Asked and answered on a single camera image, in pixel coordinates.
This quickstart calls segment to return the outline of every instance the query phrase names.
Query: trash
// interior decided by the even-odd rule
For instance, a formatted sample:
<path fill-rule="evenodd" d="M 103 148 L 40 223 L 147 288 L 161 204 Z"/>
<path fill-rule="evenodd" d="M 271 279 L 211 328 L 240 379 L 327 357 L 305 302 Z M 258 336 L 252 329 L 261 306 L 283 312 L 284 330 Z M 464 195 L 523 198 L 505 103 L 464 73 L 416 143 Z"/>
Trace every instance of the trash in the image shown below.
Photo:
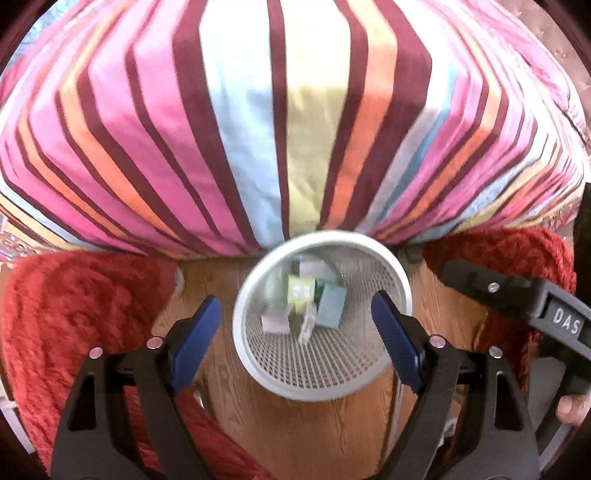
<path fill-rule="evenodd" d="M 297 275 L 287 277 L 287 303 L 293 303 L 296 313 L 305 313 L 306 305 L 314 302 L 316 280 Z"/>
<path fill-rule="evenodd" d="M 282 333 L 284 335 L 290 332 L 290 313 L 294 306 L 271 307 L 267 308 L 261 315 L 262 330 L 265 333 Z"/>
<path fill-rule="evenodd" d="M 314 325 L 316 325 L 316 305 L 313 303 L 309 303 L 306 305 L 306 313 L 304 314 L 304 323 L 300 330 L 300 335 L 298 337 L 298 343 L 300 345 L 307 345 L 310 341 L 310 337 L 312 337 L 312 332 L 314 331 Z"/>
<path fill-rule="evenodd" d="M 282 263 L 267 274 L 263 293 L 266 305 L 287 305 L 287 276 L 291 273 L 291 265 Z"/>
<path fill-rule="evenodd" d="M 333 283 L 325 283 L 318 305 L 316 325 L 320 327 L 339 328 L 340 318 L 345 309 L 347 289 Z"/>
<path fill-rule="evenodd" d="M 300 277 L 315 278 L 316 281 L 328 281 L 339 284 L 341 277 L 335 267 L 315 255 L 303 255 L 299 266 Z"/>

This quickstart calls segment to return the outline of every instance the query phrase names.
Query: orange stripe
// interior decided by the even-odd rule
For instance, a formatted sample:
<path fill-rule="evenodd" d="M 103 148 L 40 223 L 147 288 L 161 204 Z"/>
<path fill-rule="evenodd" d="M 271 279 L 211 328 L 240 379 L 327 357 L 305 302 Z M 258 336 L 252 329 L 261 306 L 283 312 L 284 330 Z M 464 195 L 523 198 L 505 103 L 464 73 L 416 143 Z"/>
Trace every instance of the orange stripe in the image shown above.
<path fill-rule="evenodd" d="M 180 240 L 178 236 L 156 215 L 147 205 L 133 185 L 127 180 L 123 172 L 120 171 L 117 164 L 94 138 L 84 118 L 80 98 L 77 91 L 77 82 L 85 66 L 88 64 L 91 55 L 98 48 L 107 29 L 115 21 L 124 6 L 119 5 L 110 16 L 105 18 L 96 31 L 89 37 L 85 47 L 79 54 L 70 74 L 64 81 L 59 90 L 60 99 L 64 108 L 64 116 L 68 130 L 72 138 L 78 143 L 79 147 L 86 154 L 86 157 L 94 165 L 97 172 L 107 182 L 115 194 L 125 202 L 129 208 L 149 223 L 154 225 L 160 231 Z"/>
<path fill-rule="evenodd" d="M 55 188 L 63 197 L 78 206 L 84 213 L 95 220 L 97 223 L 105 227 L 109 232 L 115 236 L 123 239 L 127 239 L 127 235 L 122 232 L 119 228 L 113 225 L 110 221 L 98 214 L 90 205 L 88 205 L 83 199 L 81 199 L 68 185 L 66 185 L 60 178 L 53 173 L 47 165 L 40 158 L 31 131 L 28 129 L 26 118 L 22 118 L 18 124 L 18 130 L 22 137 L 22 142 L 25 145 L 25 150 L 31 164 L 37 169 L 37 171 Z"/>
<path fill-rule="evenodd" d="M 415 207 L 395 225 L 392 225 L 388 229 L 380 232 L 378 235 L 379 239 L 383 240 L 391 236 L 396 230 L 407 226 L 424 214 L 427 209 L 432 206 L 433 201 L 448 185 L 450 178 L 452 178 L 462 168 L 462 166 L 466 164 L 468 159 L 474 155 L 474 152 L 480 148 L 480 146 L 490 136 L 492 128 L 495 125 L 496 117 L 499 113 L 499 107 L 501 105 L 501 87 L 499 82 L 497 81 L 491 66 L 488 63 L 486 56 L 476 41 L 470 37 L 470 35 L 466 34 L 466 32 L 459 25 L 455 24 L 455 26 L 457 31 L 464 39 L 467 47 L 472 52 L 474 60 L 476 60 L 477 64 L 480 66 L 480 69 L 484 74 L 485 81 L 489 86 L 488 97 L 486 98 L 486 105 L 484 113 L 482 114 L 482 120 L 480 121 L 478 129 L 474 132 L 470 139 L 461 147 L 460 151 L 450 160 L 450 162 L 445 165 L 441 173 L 433 179 L 431 186 L 425 192 L 423 197 L 418 201 Z"/>
<path fill-rule="evenodd" d="M 335 194 L 325 228 L 335 228 L 345 219 L 355 184 L 392 101 L 398 55 L 396 35 L 374 2 L 348 2 L 367 32 L 368 62 L 363 96 L 337 174 Z"/>

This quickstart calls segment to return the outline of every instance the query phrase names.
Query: light blue stripe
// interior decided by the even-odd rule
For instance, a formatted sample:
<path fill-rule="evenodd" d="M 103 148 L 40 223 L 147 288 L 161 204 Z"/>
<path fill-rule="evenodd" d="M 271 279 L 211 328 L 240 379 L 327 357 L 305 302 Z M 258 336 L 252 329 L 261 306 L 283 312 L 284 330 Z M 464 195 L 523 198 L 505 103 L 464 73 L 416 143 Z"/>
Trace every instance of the light blue stripe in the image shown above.
<path fill-rule="evenodd" d="M 230 169 L 256 240 L 273 247 L 285 239 L 267 2 L 210 0 L 199 31 L 207 87 Z"/>
<path fill-rule="evenodd" d="M 14 205 L 19 207 L 24 212 L 28 213 L 32 216 L 37 222 L 42 224 L 45 228 L 51 230 L 57 236 L 60 236 L 64 239 L 65 242 L 73 245 L 78 245 L 85 249 L 92 249 L 96 250 L 97 247 L 95 245 L 87 244 L 82 240 L 76 238 L 72 234 L 66 232 L 62 227 L 58 224 L 47 218 L 41 212 L 39 212 L 36 208 L 34 208 L 30 203 L 26 200 L 21 198 L 18 194 L 16 194 L 11 188 L 7 185 L 6 181 L 4 180 L 4 172 L 0 172 L 0 192 L 4 195 L 8 200 L 10 200 Z"/>
<path fill-rule="evenodd" d="M 449 116 L 449 112 L 452 109 L 452 96 L 453 96 L 453 89 L 456 85 L 456 78 L 457 78 L 457 71 L 454 68 L 451 68 L 449 70 L 449 75 L 447 77 L 446 103 L 443 105 L 443 108 L 441 109 L 441 113 L 437 117 L 437 120 L 433 124 L 433 127 L 431 128 L 431 130 L 429 130 L 429 132 L 427 133 L 427 135 L 425 136 L 425 138 L 423 139 L 423 141 L 419 145 L 419 148 L 413 154 L 413 157 L 412 157 L 410 163 L 408 164 L 407 169 L 404 171 L 404 173 L 400 177 L 400 182 L 398 182 L 398 185 L 392 191 L 392 194 L 390 195 L 388 201 L 384 205 L 384 208 L 382 210 L 382 213 L 379 216 L 378 221 L 376 222 L 376 225 L 379 225 L 380 223 L 382 223 L 384 221 L 384 219 L 388 216 L 388 213 L 392 209 L 396 200 L 398 200 L 398 198 L 402 195 L 404 190 L 406 190 L 406 188 L 408 187 L 408 185 L 410 184 L 410 182 L 412 181 L 414 176 L 417 174 L 418 169 L 421 167 L 423 160 L 425 159 L 425 155 L 427 155 L 429 148 L 431 148 L 431 145 L 433 144 L 435 137 L 439 133 L 439 130 L 441 129 L 441 126 L 443 125 L 443 122 L 445 122 L 445 120 Z"/>
<path fill-rule="evenodd" d="M 45 46 L 39 53 L 39 55 L 31 62 L 28 69 L 22 74 L 22 77 L 19 79 L 15 87 L 13 88 L 12 92 L 8 96 L 6 102 L 0 109 L 0 132 L 3 131 L 6 127 L 8 122 L 9 114 L 13 108 L 15 103 L 15 99 L 21 93 L 21 89 L 25 84 L 25 81 L 37 67 L 37 64 L 41 61 L 44 56 L 44 53 L 47 51 L 47 46 Z M 25 199 L 21 198 L 18 194 L 16 194 L 6 183 L 4 180 L 4 169 L 6 168 L 7 158 L 0 158 L 0 162 L 3 164 L 4 168 L 0 168 L 0 192 L 10 200 L 14 205 L 18 206 L 21 210 L 28 213 L 31 217 L 37 220 L 40 224 L 42 224 L 47 229 L 51 230 L 57 236 L 60 236 L 64 239 L 67 243 L 78 245 L 80 247 L 86 249 L 94 249 L 96 250 L 97 247 L 86 242 L 83 242 L 73 236 L 72 234 L 66 232 L 63 228 L 59 225 L 56 225 L 52 220 L 49 220 L 45 215 L 39 212 L 36 208 L 34 208 L 31 204 L 29 204 Z"/>
<path fill-rule="evenodd" d="M 493 181 L 490 185 L 484 188 L 475 198 L 472 200 L 470 205 L 460 214 L 459 217 L 450 220 L 443 225 L 436 226 L 434 228 L 430 228 L 429 230 L 424 231 L 423 233 L 415 236 L 409 243 L 412 244 L 419 244 L 423 242 L 429 242 L 431 240 L 435 240 L 437 238 L 441 238 L 442 236 L 447 235 L 450 233 L 457 225 L 462 223 L 463 221 L 469 219 L 470 217 L 474 216 L 481 210 L 488 207 L 492 202 L 496 200 L 496 198 L 505 190 L 507 185 L 513 179 L 519 175 L 519 173 L 529 167 L 531 164 L 535 163 L 540 159 L 543 155 L 543 152 L 548 144 L 548 135 L 546 135 L 543 147 L 541 150 L 536 152 L 535 143 L 532 145 L 532 149 L 530 153 L 525 156 L 525 158 L 515 165 L 513 168 L 510 168 L 505 174 L 501 175 L 495 181 Z"/>

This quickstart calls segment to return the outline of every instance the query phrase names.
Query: green paper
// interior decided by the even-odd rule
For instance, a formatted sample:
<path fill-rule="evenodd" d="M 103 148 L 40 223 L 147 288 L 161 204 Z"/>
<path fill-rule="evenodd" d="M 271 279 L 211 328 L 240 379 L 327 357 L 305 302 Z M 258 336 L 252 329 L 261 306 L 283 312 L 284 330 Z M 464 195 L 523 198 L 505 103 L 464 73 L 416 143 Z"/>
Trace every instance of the green paper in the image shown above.
<path fill-rule="evenodd" d="M 314 302 L 316 280 L 314 278 L 300 278 L 289 275 L 287 278 L 287 303 L 294 304 L 295 312 L 304 314 L 306 305 Z"/>

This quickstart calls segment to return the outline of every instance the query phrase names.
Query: maroon stripe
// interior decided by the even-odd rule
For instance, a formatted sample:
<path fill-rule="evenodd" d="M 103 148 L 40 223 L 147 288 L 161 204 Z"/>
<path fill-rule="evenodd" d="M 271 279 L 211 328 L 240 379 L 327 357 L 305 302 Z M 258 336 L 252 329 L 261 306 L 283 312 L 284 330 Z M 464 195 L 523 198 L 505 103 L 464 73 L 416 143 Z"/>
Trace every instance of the maroon stripe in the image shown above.
<path fill-rule="evenodd" d="M 287 59 L 285 58 L 285 22 L 281 0 L 267 0 L 269 44 L 273 83 L 273 124 L 277 149 L 277 170 L 281 193 L 283 237 L 290 237 L 290 186 L 287 178 Z"/>
<path fill-rule="evenodd" d="M 150 25 L 152 19 L 154 18 L 154 15 L 156 14 L 156 10 L 159 4 L 160 1 L 155 2 L 154 5 L 151 7 L 150 13 L 146 17 L 146 20 L 144 21 L 143 25 L 136 32 L 134 38 L 130 42 L 130 46 L 127 52 L 125 53 L 125 70 L 127 72 L 127 77 L 129 80 L 129 88 L 131 90 L 132 100 L 134 103 L 135 111 L 138 115 L 138 119 L 144 127 L 144 129 L 146 130 L 146 133 L 151 137 L 156 147 L 160 150 L 162 156 L 166 159 L 170 167 L 173 169 L 174 173 L 182 182 L 183 186 L 188 191 L 191 198 L 193 198 L 195 205 L 197 206 L 199 211 L 201 211 L 201 214 L 203 215 L 205 222 L 207 223 L 208 227 L 211 229 L 213 234 L 222 238 L 222 234 L 217 229 L 217 226 L 213 221 L 213 218 L 209 214 L 207 207 L 203 203 L 201 196 L 198 194 L 195 187 L 189 181 L 189 178 L 187 177 L 181 166 L 178 164 L 173 152 L 170 150 L 167 143 L 162 138 L 162 135 L 160 135 L 160 132 L 158 132 L 158 129 L 152 122 L 152 119 L 150 118 L 150 113 L 148 112 L 148 108 L 146 107 L 146 104 L 144 102 L 144 95 L 142 94 L 141 85 L 139 83 L 138 64 L 135 58 L 134 45 L 136 45 L 138 39 L 143 35 L 148 25 Z M 236 242 L 233 242 L 233 244 L 240 251 L 246 253 L 246 250 L 243 248 L 242 245 L 239 245 Z"/>
<path fill-rule="evenodd" d="M 119 21 L 123 17 L 123 12 L 119 17 L 109 26 L 107 31 L 103 34 L 101 41 L 108 38 L 113 32 Z M 117 167 L 121 170 L 127 180 L 133 185 L 140 197 L 152 209 L 152 211 L 182 240 L 187 246 L 193 248 L 200 254 L 211 255 L 213 250 L 204 244 L 199 238 L 196 238 L 192 233 L 187 231 L 181 222 L 170 212 L 167 205 L 159 197 L 152 185 L 143 176 L 133 159 L 129 157 L 127 152 L 119 145 L 119 143 L 111 136 L 109 131 L 104 126 L 99 115 L 97 100 L 90 82 L 89 66 L 94 61 L 98 49 L 93 52 L 92 57 L 86 63 L 77 82 L 77 89 L 82 106 L 82 114 L 84 115 L 86 125 L 90 133 L 96 138 L 97 142 L 107 152 L 111 159 L 115 162 Z"/>
<path fill-rule="evenodd" d="M 503 126 L 505 125 L 505 120 L 507 118 L 507 112 L 509 111 L 509 97 L 507 95 L 506 88 L 501 84 L 498 75 L 494 73 L 494 70 L 491 68 L 492 74 L 495 76 L 495 80 L 497 84 L 501 88 L 501 102 L 499 104 L 499 111 L 496 114 L 495 124 L 492 127 L 491 132 L 486 137 L 486 140 L 476 149 L 476 151 L 468 158 L 467 162 L 464 163 L 460 167 L 460 170 L 454 175 L 455 177 L 462 179 L 465 175 L 474 168 L 475 165 L 480 161 L 480 159 L 493 147 L 495 142 L 501 136 L 501 131 L 503 130 Z M 521 126 L 523 125 L 523 120 L 521 121 L 521 125 L 519 128 L 519 132 L 515 139 L 513 140 L 512 146 L 517 143 L 517 139 L 519 138 L 519 133 L 521 132 Z M 454 188 L 455 184 L 453 182 L 448 182 L 445 188 L 441 191 L 441 193 L 436 197 L 433 201 L 433 205 L 439 204 Z"/>
<path fill-rule="evenodd" d="M 448 22 L 448 23 L 449 23 L 450 27 L 452 29 L 454 29 L 455 32 L 457 32 L 458 38 L 466 47 L 466 51 L 470 52 L 470 49 L 466 45 L 466 42 L 464 41 L 463 37 L 457 31 L 457 28 L 454 26 L 453 22 Z M 480 65 L 478 65 L 478 62 L 476 62 L 474 60 L 473 66 L 476 69 L 478 69 L 480 76 L 484 79 L 485 78 L 484 73 L 483 73 L 482 69 L 480 68 Z M 445 169 L 445 167 L 452 160 L 452 158 L 456 156 L 456 154 L 460 151 L 460 149 L 474 135 L 474 133 L 476 132 L 476 130 L 480 126 L 480 123 L 482 122 L 482 117 L 484 116 L 484 110 L 486 107 L 486 100 L 488 98 L 488 93 L 489 93 L 488 83 L 486 81 L 483 81 L 482 82 L 482 90 L 480 91 L 480 98 L 478 99 L 478 107 L 476 108 L 476 115 L 474 117 L 472 125 L 470 126 L 470 128 L 468 128 L 468 130 L 462 136 L 462 138 L 458 142 L 455 143 L 455 145 L 452 147 L 452 149 L 450 150 L 448 155 L 444 159 L 442 159 L 441 162 L 439 162 L 439 164 L 437 165 L 437 168 L 433 172 L 433 175 L 431 176 L 431 178 L 436 178 L 436 177 L 440 176 L 441 172 Z M 423 196 L 425 195 L 425 193 L 427 192 L 427 190 L 429 189 L 430 186 L 431 186 L 430 182 L 426 182 L 425 185 L 422 186 L 421 190 L 419 191 L 419 193 L 416 195 L 416 197 L 414 198 L 414 200 L 411 202 L 410 206 L 408 207 L 407 212 L 411 212 L 414 210 L 414 208 L 417 206 L 417 204 L 423 198 Z"/>
<path fill-rule="evenodd" d="M 20 134 L 18 133 L 18 131 L 17 131 L 17 134 L 15 135 L 15 141 L 17 143 L 17 148 L 19 149 L 19 152 L 21 154 L 21 157 L 23 158 L 23 160 L 25 160 L 27 158 L 27 153 L 26 153 L 26 150 L 24 148 L 24 145 L 22 143 L 22 139 L 21 139 Z M 7 156 L 8 162 L 14 165 L 14 163 L 12 162 L 12 158 L 11 158 L 11 155 L 10 155 L 10 152 L 9 152 L 9 149 L 8 149 L 8 146 L 6 144 L 4 145 L 4 150 L 6 151 L 6 156 Z M 58 216 L 56 216 L 56 215 L 53 214 L 53 212 L 49 211 L 41 203 L 38 203 L 34 198 L 32 198 L 31 196 L 27 195 L 27 193 L 25 191 L 23 191 L 23 189 L 21 189 L 16 184 L 14 184 L 8 178 L 8 176 L 6 175 L 6 170 L 4 169 L 4 165 L 2 164 L 2 162 L 0 162 L 0 171 L 2 172 L 2 176 L 4 177 L 4 180 L 6 181 L 6 184 L 10 187 L 10 189 L 14 193 L 16 193 L 20 198 L 22 198 L 25 202 L 27 202 L 29 205 L 31 205 L 35 210 L 37 210 L 38 212 L 41 212 L 43 215 L 45 215 L 47 218 L 49 218 L 49 220 L 51 220 L 52 222 L 54 222 L 59 227 L 63 228 L 70 235 L 78 238 L 81 241 L 86 241 L 86 242 L 89 241 L 82 234 L 80 234 L 80 233 L 72 230 L 72 228 L 70 227 L 70 225 L 67 225 L 64 222 L 62 222 L 61 219 Z M 53 232 L 53 230 L 51 230 L 51 228 L 46 227 L 45 225 L 43 225 L 43 228 L 46 228 L 46 229 L 48 229 L 48 230 L 50 230 L 50 231 Z M 60 237 L 65 243 L 69 243 L 69 241 L 66 240 L 66 239 L 64 239 L 59 233 L 53 232 L 53 234 L 55 234 L 56 236 Z"/>
<path fill-rule="evenodd" d="M 77 25 L 78 30 L 80 30 L 82 28 L 82 25 Z M 31 95 L 29 96 L 26 105 L 24 106 L 24 111 L 26 112 L 30 112 L 31 111 L 31 107 L 33 106 L 33 104 L 35 103 L 35 101 L 37 100 L 37 96 L 39 94 L 39 91 L 41 89 L 41 86 L 43 85 L 43 80 L 46 78 L 46 76 L 48 75 L 49 71 L 51 70 L 51 68 L 54 66 L 56 59 L 58 58 L 58 56 L 60 55 L 60 50 L 57 49 L 56 51 L 54 51 L 51 56 L 47 59 L 47 61 L 45 62 L 44 66 L 42 69 L 39 70 L 37 77 L 35 79 L 35 83 L 33 85 L 33 89 L 31 91 Z M 35 135 L 33 134 L 33 129 L 31 127 L 31 121 L 29 118 L 27 118 L 27 128 L 31 134 L 31 138 L 33 139 L 33 145 L 34 148 L 39 156 L 39 158 L 41 159 L 41 161 L 45 164 L 45 166 L 47 168 L 49 168 L 64 184 L 66 184 L 69 188 L 71 188 L 80 198 L 83 199 L 83 201 L 85 201 L 91 208 L 94 208 L 94 210 L 99 213 L 100 215 L 102 215 L 104 218 L 108 218 L 107 215 L 105 215 L 105 213 L 99 209 L 94 202 L 92 202 L 90 199 L 88 199 L 86 197 L 86 195 L 84 195 L 80 189 L 74 185 L 70 179 L 64 175 L 64 173 L 57 168 L 48 158 L 47 156 L 44 154 L 44 152 L 41 149 L 41 146 L 39 145 Z M 24 143 L 22 141 L 22 137 L 20 136 L 20 132 L 19 130 L 17 130 L 17 135 L 19 135 L 19 141 L 20 144 L 24 146 Z M 53 191 L 56 195 L 58 195 L 59 197 L 63 198 L 71 207 L 75 208 L 84 218 L 86 218 L 88 221 L 92 222 L 98 229 L 100 229 L 107 237 L 112 238 L 112 239 L 119 239 L 117 236 L 115 236 L 111 231 L 109 231 L 109 229 L 105 228 L 103 225 L 101 225 L 98 221 L 96 221 L 94 218 L 92 218 L 90 215 L 88 215 L 83 209 L 81 209 L 80 207 L 78 207 L 77 204 L 71 202 L 68 198 L 64 197 L 63 194 L 57 190 L 36 168 L 35 166 L 32 164 L 32 162 L 30 161 L 28 155 L 23 155 L 22 156 L 23 159 L 23 163 L 26 167 L 26 169 L 35 177 L 37 178 L 37 180 L 39 180 L 42 184 L 44 184 L 45 186 L 47 186 L 51 191 Z M 143 250 L 139 245 L 137 245 L 134 242 L 128 242 L 130 245 L 133 245 L 134 247 L 138 248 L 139 250 Z"/>
<path fill-rule="evenodd" d="M 31 126 L 29 124 L 29 130 L 31 131 L 31 136 L 33 138 L 33 143 L 35 145 L 35 149 L 37 150 L 37 154 L 39 155 L 39 158 L 41 158 L 41 161 L 45 164 L 45 166 L 51 170 L 53 172 L 54 175 L 56 175 L 64 184 L 66 184 L 66 186 L 68 188 L 70 188 L 78 197 L 80 197 L 82 199 L 83 202 L 85 202 L 90 208 L 92 208 L 96 213 L 98 213 L 99 215 L 101 215 L 101 217 L 107 219 L 110 223 L 112 223 L 113 225 L 115 225 L 119 230 L 121 230 L 128 238 L 120 238 L 118 236 L 116 236 L 114 233 L 112 233 L 107 227 L 103 226 L 100 222 L 96 221 L 94 218 L 92 218 L 90 215 L 88 215 L 82 208 L 78 207 L 77 204 L 71 202 L 69 199 L 67 199 L 66 197 L 64 197 L 58 190 L 56 190 L 51 183 L 49 183 L 45 177 L 43 177 L 38 171 L 37 169 L 30 164 L 29 159 L 25 160 L 25 165 L 27 165 L 27 170 L 32 173 L 33 175 L 36 176 L 36 178 L 39 179 L 39 181 L 42 181 L 45 185 L 47 185 L 47 187 L 51 188 L 52 190 L 54 190 L 60 197 L 62 197 L 65 201 L 67 201 L 72 207 L 74 207 L 82 216 L 84 216 L 87 220 L 89 220 L 90 222 L 92 222 L 97 228 L 99 228 L 103 233 L 105 233 L 105 235 L 107 235 L 110 238 L 116 239 L 118 241 L 122 241 L 122 242 L 126 242 L 127 244 L 130 244 L 131 246 L 135 247 L 136 249 L 140 250 L 142 253 L 149 255 L 151 257 L 153 256 L 158 256 L 158 257 L 162 257 L 163 254 L 157 250 L 156 248 L 154 248 L 152 245 L 150 244 L 146 244 L 144 243 L 144 241 L 142 241 L 142 239 L 139 239 L 137 237 L 135 237 L 133 234 L 131 234 L 129 232 L 129 230 L 127 230 L 123 225 L 121 225 L 119 222 L 117 222 L 116 220 L 114 220 L 113 218 L 111 218 L 109 215 L 107 215 L 105 213 L 105 211 L 100 208 L 92 199 L 90 199 L 90 197 L 88 197 L 86 194 L 84 194 L 84 192 L 78 187 L 78 185 L 76 185 L 75 183 L 73 183 L 67 175 L 64 174 L 64 172 L 59 169 L 51 160 L 49 160 L 49 158 L 45 155 L 45 153 L 42 151 L 41 149 L 41 145 L 37 142 L 37 139 L 35 138 L 35 136 L 33 135 L 33 131 L 31 129 Z"/>
<path fill-rule="evenodd" d="M 392 0 L 375 0 L 396 33 L 398 57 L 394 96 L 368 155 L 341 228 L 353 229 L 365 217 L 395 152 L 425 106 L 431 78 L 431 55 Z"/>
<path fill-rule="evenodd" d="M 206 0 L 189 1 L 173 35 L 173 57 L 178 89 L 195 141 L 242 236 L 248 245 L 259 248 L 226 158 L 207 89 L 199 37 L 199 24 L 206 3 Z"/>
<path fill-rule="evenodd" d="M 320 211 L 319 228 L 324 228 L 329 217 L 330 207 L 334 201 L 336 179 L 345 159 L 345 151 L 349 144 L 351 132 L 355 125 L 355 118 L 359 110 L 359 104 L 363 97 L 368 64 L 369 46 L 367 32 L 346 0 L 335 0 L 335 4 L 347 19 L 351 31 L 349 84 L 343 105 L 343 115 L 341 116 L 339 129 L 335 138 L 335 147 L 330 158 L 329 172 L 326 179 L 326 187 L 324 188 L 324 200 Z"/>
<path fill-rule="evenodd" d="M 20 212 L 22 212 L 22 210 L 18 208 L 17 205 L 14 205 L 14 207 L 17 208 Z M 35 233 L 33 230 L 31 230 L 29 227 L 23 224 L 19 219 L 13 217 L 7 210 L 4 209 L 2 205 L 0 205 L 0 212 L 2 212 L 2 214 L 8 219 L 8 222 L 10 222 L 16 228 L 18 228 L 26 236 L 35 240 L 35 242 L 39 242 L 41 245 L 46 245 L 48 247 L 55 247 L 55 245 L 49 243 L 46 239 L 40 237 L 38 233 Z"/>
<path fill-rule="evenodd" d="M 74 140 L 74 138 L 72 137 L 70 131 L 68 130 L 68 126 L 67 126 L 67 122 L 66 122 L 66 117 L 64 114 L 64 109 L 63 109 L 63 105 L 61 104 L 61 99 L 59 97 L 59 95 L 56 95 L 55 97 L 55 107 L 56 107 L 56 111 L 58 114 L 58 118 L 59 118 L 59 122 L 60 122 L 60 126 L 61 126 L 61 130 L 63 132 L 64 138 L 66 139 L 66 142 L 68 143 L 68 145 L 70 146 L 70 148 L 74 151 L 74 153 L 76 154 L 76 156 L 80 159 L 80 161 L 82 162 L 82 164 L 86 167 L 86 170 L 88 171 L 88 173 L 90 174 L 90 176 L 92 177 L 92 179 L 105 191 L 107 192 L 109 195 L 111 195 L 111 197 L 113 197 L 115 200 L 117 200 L 117 202 L 119 202 L 121 205 L 123 205 L 126 209 L 128 209 L 130 211 L 130 213 L 132 215 L 137 215 L 133 210 L 131 210 L 129 208 L 128 205 L 126 205 L 118 196 L 117 194 L 111 189 L 111 187 L 109 187 L 109 185 L 105 182 L 105 180 L 103 179 L 103 177 L 100 176 L 99 172 L 97 171 L 97 169 L 95 169 L 95 166 L 92 164 L 92 162 L 88 159 L 88 157 L 86 156 L 86 154 L 84 153 L 84 151 L 78 146 L 78 143 L 76 143 L 76 140 Z M 114 224 L 116 224 L 117 226 L 121 227 L 121 224 L 119 224 L 118 222 L 115 222 L 113 219 L 109 218 Z M 181 242 L 179 242 L 177 239 L 171 237 L 170 235 L 166 234 L 165 232 L 161 232 L 158 231 L 158 233 L 160 235 L 165 236 L 167 239 L 169 239 L 171 242 L 174 242 L 176 244 L 178 244 L 179 246 L 181 246 L 182 248 L 186 249 L 186 245 L 182 244 Z M 141 249 L 143 250 L 148 250 L 150 248 L 150 246 L 148 244 L 142 243 L 142 247 Z"/>
<path fill-rule="evenodd" d="M 556 151 L 556 148 L 558 148 L 558 145 L 555 145 L 554 146 L 554 148 L 552 149 L 552 153 L 550 154 L 550 157 L 552 157 L 554 155 L 554 152 Z M 558 151 L 558 155 L 561 154 L 561 151 L 562 151 L 562 147 L 560 147 L 560 149 Z M 552 170 L 549 170 L 541 178 L 545 181 L 551 175 L 552 175 Z M 518 212 L 518 214 L 516 216 L 519 216 L 519 213 L 521 213 L 521 212 L 529 209 L 530 206 L 537 200 L 537 198 L 532 198 L 528 204 L 523 204 L 523 201 L 524 200 L 527 200 L 528 195 L 531 195 L 531 191 L 535 188 L 535 185 L 537 183 L 538 182 L 536 181 L 535 184 L 532 187 L 530 187 L 530 191 L 525 194 L 525 197 L 522 197 L 521 199 L 518 199 L 517 205 L 515 205 L 512 208 L 512 204 L 515 202 L 515 195 L 517 193 L 519 193 L 519 191 L 513 192 L 513 194 L 503 203 L 503 205 L 496 211 L 496 213 L 486 223 L 483 223 L 483 224 L 479 225 L 478 227 L 480 228 L 480 227 L 483 227 L 483 226 L 487 226 L 488 227 L 488 226 L 496 226 L 496 225 L 499 225 L 500 223 L 503 222 L 504 219 L 506 219 L 507 216 L 509 216 L 509 215 L 511 215 L 511 214 L 513 214 L 515 212 Z M 503 193 L 505 193 L 510 188 L 511 188 L 511 183 L 508 184 L 503 189 L 503 192 L 501 193 L 501 195 L 503 195 Z"/>

